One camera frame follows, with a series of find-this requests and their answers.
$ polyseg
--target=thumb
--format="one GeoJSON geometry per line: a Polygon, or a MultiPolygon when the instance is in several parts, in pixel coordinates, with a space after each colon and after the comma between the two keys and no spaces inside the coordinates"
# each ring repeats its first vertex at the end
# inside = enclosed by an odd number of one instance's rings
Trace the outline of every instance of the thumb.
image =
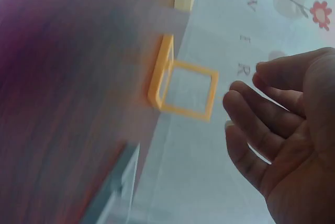
{"type": "Polygon", "coordinates": [[[310,65],[319,57],[333,54],[333,52],[332,48],[322,48],[262,62],[256,66],[256,72],[268,86],[303,91],[304,77],[310,65]]]}
{"type": "Polygon", "coordinates": [[[307,70],[304,81],[304,104],[316,151],[325,159],[330,157],[333,159],[335,155],[335,50],[318,58],[307,70]]]}

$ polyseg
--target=wooden table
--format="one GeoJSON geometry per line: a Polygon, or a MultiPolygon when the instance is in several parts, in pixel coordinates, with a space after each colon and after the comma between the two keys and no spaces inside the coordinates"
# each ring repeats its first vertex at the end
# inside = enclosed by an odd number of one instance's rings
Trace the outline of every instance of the wooden table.
{"type": "Polygon", "coordinates": [[[0,0],[0,223],[77,223],[119,140],[141,142],[141,171],[159,115],[152,24],[173,3],[0,0]]]}

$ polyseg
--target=palm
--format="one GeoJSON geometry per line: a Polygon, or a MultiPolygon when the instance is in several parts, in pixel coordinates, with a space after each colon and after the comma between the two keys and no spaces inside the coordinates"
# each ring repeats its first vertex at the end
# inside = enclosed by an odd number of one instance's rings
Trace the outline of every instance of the palm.
{"type": "Polygon", "coordinates": [[[287,110],[242,82],[234,82],[224,97],[224,107],[237,126],[226,129],[229,155],[239,171],[263,194],[277,223],[334,223],[335,220],[332,210],[335,109],[329,107],[335,94],[325,95],[321,90],[322,83],[329,79],[327,75],[334,71],[324,68],[324,64],[321,61],[310,68],[323,68],[322,75],[316,77],[317,72],[310,70],[303,80],[290,82],[291,87],[285,87],[287,83],[282,80],[281,83],[270,80],[271,87],[255,75],[255,86],[287,110]],[[257,158],[247,142],[271,165],[257,158]]]}

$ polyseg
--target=gray object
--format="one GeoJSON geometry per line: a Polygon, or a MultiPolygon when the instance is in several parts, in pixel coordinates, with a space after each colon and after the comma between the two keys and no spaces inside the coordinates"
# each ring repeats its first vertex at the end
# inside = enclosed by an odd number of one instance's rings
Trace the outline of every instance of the gray object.
{"type": "Polygon", "coordinates": [[[115,203],[118,200],[126,202],[127,216],[129,219],[135,175],[139,156],[139,146],[128,145],[123,151],[116,166],[105,179],[102,187],[90,203],[81,224],[105,224],[115,203]]]}

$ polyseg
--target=fingernail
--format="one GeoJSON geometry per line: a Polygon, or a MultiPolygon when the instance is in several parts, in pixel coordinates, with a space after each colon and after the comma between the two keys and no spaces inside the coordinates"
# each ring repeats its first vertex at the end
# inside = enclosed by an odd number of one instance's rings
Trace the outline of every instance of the fingernail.
{"type": "Polygon", "coordinates": [[[233,126],[234,123],[231,120],[227,120],[225,124],[225,129],[227,129],[229,126],[233,126]]]}

